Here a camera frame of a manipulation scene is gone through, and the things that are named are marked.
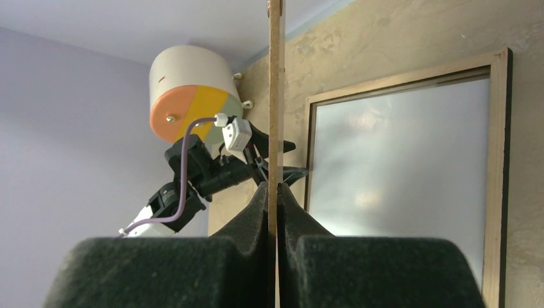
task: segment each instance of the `white ceiling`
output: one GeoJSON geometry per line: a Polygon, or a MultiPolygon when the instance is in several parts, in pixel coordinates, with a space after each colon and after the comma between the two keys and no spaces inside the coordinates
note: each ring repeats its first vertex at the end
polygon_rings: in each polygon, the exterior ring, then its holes
{"type": "MultiPolygon", "coordinates": [[[[286,31],[338,2],[286,0],[286,31]]],[[[266,0],[2,0],[0,27],[143,64],[193,44],[236,69],[268,46],[266,0]]]]}

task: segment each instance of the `wooden plank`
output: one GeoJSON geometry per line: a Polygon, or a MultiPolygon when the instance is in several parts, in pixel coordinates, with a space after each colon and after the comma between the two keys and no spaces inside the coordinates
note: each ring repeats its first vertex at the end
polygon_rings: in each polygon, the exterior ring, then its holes
{"type": "Polygon", "coordinates": [[[268,307],[276,300],[278,184],[283,181],[285,0],[269,0],[268,307]]]}
{"type": "Polygon", "coordinates": [[[309,192],[311,189],[313,147],[315,138],[316,109],[318,106],[341,103],[354,98],[364,98],[388,92],[407,90],[415,87],[470,78],[485,73],[491,80],[489,90],[489,126],[488,126],[488,166],[486,187],[486,231],[484,239],[484,267],[482,273],[482,295],[487,307],[501,307],[504,303],[504,240],[507,208],[508,161],[505,161],[505,140],[508,101],[509,51],[503,49],[473,56],[446,65],[439,65],[410,73],[368,81],[310,96],[305,108],[305,165],[309,168],[305,191],[305,209],[309,210],[309,192]]]}

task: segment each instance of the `beige cylinder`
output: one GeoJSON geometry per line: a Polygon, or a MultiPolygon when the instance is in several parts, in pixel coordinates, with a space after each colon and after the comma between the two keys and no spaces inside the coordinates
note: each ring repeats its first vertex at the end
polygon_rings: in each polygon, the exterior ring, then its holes
{"type": "MultiPolygon", "coordinates": [[[[228,62],[208,49],[174,46],[161,52],[149,72],[149,124],[160,138],[176,142],[189,123],[217,113],[242,116],[242,105],[228,62]]],[[[206,144],[223,140],[221,129],[193,129],[206,144]]]]}

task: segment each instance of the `yellow segment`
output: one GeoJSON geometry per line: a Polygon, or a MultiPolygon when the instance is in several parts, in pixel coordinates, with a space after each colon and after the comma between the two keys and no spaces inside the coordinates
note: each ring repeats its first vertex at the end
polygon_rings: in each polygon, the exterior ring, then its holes
{"type": "MultiPolygon", "coordinates": [[[[213,87],[199,85],[196,94],[191,102],[191,107],[183,119],[182,126],[178,132],[176,140],[180,140],[185,135],[185,131],[191,122],[201,117],[213,117],[218,114],[225,104],[228,93],[213,87]]],[[[201,140],[205,140],[206,135],[212,128],[213,123],[206,123],[192,129],[191,134],[196,134],[201,140]]]]}

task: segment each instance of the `lavender wall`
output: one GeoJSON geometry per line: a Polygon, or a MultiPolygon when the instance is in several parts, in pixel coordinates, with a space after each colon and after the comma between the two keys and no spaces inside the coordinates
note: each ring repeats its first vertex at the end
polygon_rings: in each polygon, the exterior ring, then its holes
{"type": "MultiPolygon", "coordinates": [[[[149,67],[0,29],[0,307],[38,307],[66,254],[116,235],[171,172],[149,67]]],[[[206,236],[201,212],[182,232],[206,236]]]]}

